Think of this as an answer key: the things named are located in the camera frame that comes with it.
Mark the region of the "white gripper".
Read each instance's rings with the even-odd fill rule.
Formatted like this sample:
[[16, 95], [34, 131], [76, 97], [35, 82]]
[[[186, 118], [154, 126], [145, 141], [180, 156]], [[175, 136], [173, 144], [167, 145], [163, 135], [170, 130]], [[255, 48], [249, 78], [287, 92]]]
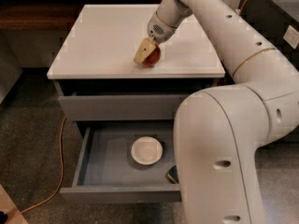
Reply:
[[155, 12], [147, 27], [149, 37], [144, 38], [135, 54], [134, 61], [136, 63], [145, 62], [153, 51], [156, 50], [157, 44], [166, 42], [176, 32], [178, 26], [175, 21], [165, 21]]

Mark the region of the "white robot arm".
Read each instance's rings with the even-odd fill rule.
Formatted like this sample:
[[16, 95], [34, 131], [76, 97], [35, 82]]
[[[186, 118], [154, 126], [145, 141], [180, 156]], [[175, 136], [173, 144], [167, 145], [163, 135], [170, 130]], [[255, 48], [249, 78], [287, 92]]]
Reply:
[[135, 62], [155, 65], [159, 45], [193, 15], [229, 86], [200, 90], [179, 106], [174, 150], [187, 224], [264, 224], [255, 152], [299, 124], [299, 73], [221, 0], [163, 0]]

